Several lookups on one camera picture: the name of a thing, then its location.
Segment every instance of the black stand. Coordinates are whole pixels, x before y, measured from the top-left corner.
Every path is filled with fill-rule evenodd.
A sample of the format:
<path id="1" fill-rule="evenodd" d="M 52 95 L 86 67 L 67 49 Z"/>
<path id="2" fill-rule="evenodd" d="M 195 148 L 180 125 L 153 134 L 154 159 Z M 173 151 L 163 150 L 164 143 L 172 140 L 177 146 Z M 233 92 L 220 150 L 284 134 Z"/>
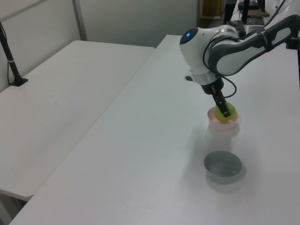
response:
<path id="1" fill-rule="evenodd" d="M 9 49 L 8 41 L 6 39 L 4 31 L 2 30 L 2 24 L 1 23 L 0 23 L 0 26 L 1 26 L 0 27 L 0 42 L 1 42 L 1 45 L 3 47 L 4 53 L 6 55 L 7 61 L 10 65 L 10 68 L 11 68 L 13 74 L 14 74 L 14 77 L 15 77 L 15 82 L 13 82 L 10 85 L 20 87 L 22 84 L 26 83 L 28 81 L 28 79 L 22 78 L 20 76 L 19 71 L 17 69 L 17 66 L 15 64 L 15 60 L 13 58 L 13 55 L 11 54 L 11 51 Z"/>

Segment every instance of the white wall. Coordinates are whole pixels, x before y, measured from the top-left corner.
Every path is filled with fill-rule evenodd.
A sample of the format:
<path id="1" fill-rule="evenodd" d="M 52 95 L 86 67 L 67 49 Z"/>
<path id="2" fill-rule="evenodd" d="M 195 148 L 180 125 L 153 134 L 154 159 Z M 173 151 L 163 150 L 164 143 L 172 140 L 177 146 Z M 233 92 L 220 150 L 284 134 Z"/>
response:
<path id="1" fill-rule="evenodd" d="M 47 0 L 2 25 L 21 76 L 72 41 L 80 40 L 72 0 Z M 7 59 L 0 47 L 0 91 L 8 86 L 6 74 Z"/>
<path id="2" fill-rule="evenodd" d="M 197 24 L 198 0 L 80 0 L 88 41 L 157 47 Z"/>

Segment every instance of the pink bowl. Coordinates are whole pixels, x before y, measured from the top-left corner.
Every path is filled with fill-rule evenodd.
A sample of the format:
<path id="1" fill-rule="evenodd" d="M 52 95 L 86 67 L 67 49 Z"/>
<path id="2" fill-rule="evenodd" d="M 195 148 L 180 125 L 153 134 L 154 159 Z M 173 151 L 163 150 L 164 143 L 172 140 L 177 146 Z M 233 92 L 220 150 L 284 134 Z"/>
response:
<path id="1" fill-rule="evenodd" d="M 215 130 L 219 131 L 227 131 L 231 130 L 235 127 L 237 123 L 237 119 L 239 117 L 238 113 L 235 113 L 235 117 L 232 120 L 229 120 L 227 122 L 221 122 L 215 117 L 215 107 L 211 108 L 207 112 L 209 126 Z"/>

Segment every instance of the metal bowl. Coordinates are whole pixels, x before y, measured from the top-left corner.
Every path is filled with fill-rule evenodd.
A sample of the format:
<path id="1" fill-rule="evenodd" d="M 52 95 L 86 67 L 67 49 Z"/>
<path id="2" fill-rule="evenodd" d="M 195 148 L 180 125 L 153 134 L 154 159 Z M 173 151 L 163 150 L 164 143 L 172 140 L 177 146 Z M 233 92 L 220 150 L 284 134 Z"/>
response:
<path id="1" fill-rule="evenodd" d="M 231 152 L 213 151 L 204 159 L 208 177 L 218 184 L 235 182 L 242 169 L 242 162 Z"/>

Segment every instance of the yellow-green fruit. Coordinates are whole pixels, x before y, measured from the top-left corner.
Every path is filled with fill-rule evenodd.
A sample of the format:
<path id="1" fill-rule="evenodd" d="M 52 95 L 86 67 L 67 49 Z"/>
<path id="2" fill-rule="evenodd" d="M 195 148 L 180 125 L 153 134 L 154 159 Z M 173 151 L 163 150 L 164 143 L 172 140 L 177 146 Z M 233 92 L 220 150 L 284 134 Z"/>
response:
<path id="1" fill-rule="evenodd" d="M 216 105 L 215 117 L 216 117 L 219 121 L 221 121 L 221 122 L 227 122 L 227 121 L 229 121 L 229 120 L 232 120 L 232 119 L 234 118 L 234 116 L 235 116 L 235 112 L 236 112 L 236 111 L 235 111 L 234 106 L 233 106 L 232 104 L 230 104 L 229 102 L 226 102 L 226 105 L 227 105 L 228 110 L 229 110 L 229 113 L 230 113 L 230 116 L 227 116 L 227 117 L 225 117 L 225 116 L 221 113 L 219 107 Z"/>

